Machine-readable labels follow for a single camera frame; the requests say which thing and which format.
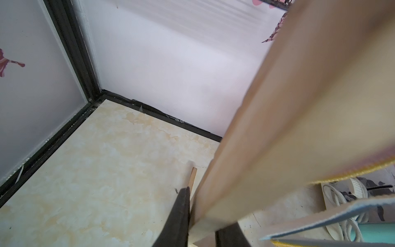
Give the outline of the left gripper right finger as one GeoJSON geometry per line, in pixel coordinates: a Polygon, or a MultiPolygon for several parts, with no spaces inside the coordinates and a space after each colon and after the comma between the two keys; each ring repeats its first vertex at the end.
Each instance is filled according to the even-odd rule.
{"type": "Polygon", "coordinates": [[[215,232],[216,247],[251,247],[239,223],[234,223],[215,232]]]}

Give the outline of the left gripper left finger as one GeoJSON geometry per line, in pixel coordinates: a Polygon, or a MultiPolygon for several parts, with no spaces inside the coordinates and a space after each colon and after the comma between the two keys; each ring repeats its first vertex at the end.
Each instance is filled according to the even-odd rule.
{"type": "Polygon", "coordinates": [[[190,221],[190,188],[182,188],[153,247],[187,247],[190,221]]]}

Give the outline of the wooden clothes rack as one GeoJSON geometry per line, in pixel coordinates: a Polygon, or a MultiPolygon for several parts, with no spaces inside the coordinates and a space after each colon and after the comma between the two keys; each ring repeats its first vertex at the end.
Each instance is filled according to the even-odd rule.
{"type": "Polygon", "coordinates": [[[394,1],[296,1],[196,189],[189,242],[394,143],[394,1]]]}

